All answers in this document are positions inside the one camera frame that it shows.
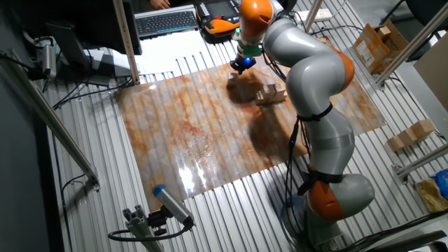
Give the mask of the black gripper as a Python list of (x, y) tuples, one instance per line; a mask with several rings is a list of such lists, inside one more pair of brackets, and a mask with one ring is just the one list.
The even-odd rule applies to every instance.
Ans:
[(242, 75), (242, 73), (246, 69), (250, 69), (253, 65), (256, 64), (256, 58), (255, 57), (249, 57), (249, 56), (241, 56), (238, 55), (236, 60), (232, 60), (230, 62), (230, 66), (234, 70), (238, 70), (239, 75)]

